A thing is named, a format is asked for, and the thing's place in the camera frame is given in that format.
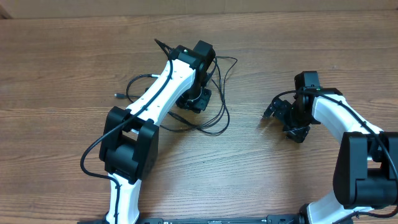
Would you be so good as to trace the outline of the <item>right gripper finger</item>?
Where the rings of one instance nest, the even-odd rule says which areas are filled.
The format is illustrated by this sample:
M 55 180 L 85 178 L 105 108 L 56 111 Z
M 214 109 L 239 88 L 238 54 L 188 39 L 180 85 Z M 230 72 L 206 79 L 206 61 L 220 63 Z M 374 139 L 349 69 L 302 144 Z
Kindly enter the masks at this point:
M 293 129 L 284 128 L 283 132 L 286 134 L 287 139 L 293 140 L 296 143 L 303 143 L 309 133 L 309 130 L 310 127 L 306 126 Z
M 272 115 L 275 115 L 278 111 L 282 109 L 283 101 L 281 99 L 273 100 L 270 105 L 267 107 L 265 112 L 263 113 L 263 118 L 270 118 Z

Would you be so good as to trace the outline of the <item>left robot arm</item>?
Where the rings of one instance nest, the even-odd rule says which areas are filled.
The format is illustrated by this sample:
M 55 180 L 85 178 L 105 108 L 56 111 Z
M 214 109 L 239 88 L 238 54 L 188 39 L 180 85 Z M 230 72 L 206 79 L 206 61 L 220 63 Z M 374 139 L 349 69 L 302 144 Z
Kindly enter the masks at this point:
M 111 181 L 111 200 L 104 223 L 138 221 L 141 182 L 155 164 L 160 124 L 171 107 L 200 113 L 210 100 L 205 86 L 213 46 L 202 40 L 193 49 L 158 45 L 168 59 L 163 72 L 138 100 L 125 109 L 113 107 L 106 117 L 99 158 Z

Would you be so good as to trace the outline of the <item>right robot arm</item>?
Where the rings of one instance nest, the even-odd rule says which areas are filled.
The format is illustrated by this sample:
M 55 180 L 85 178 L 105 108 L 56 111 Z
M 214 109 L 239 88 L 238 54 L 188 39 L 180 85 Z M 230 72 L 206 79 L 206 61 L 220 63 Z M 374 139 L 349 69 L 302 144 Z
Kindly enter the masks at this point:
M 297 214 L 268 215 L 266 223 L 353 223 L 355 217 L 391 218 L 397 210 L 397 133 L 366 121 L 336 88 L 321 86 L 316 71 L 294 78 L 294 102 L 275 96 L 263 116 L 277 118 L 287 138 L 302 143 L 311 125 L 322 124 L 339 142 L 333 189 Z

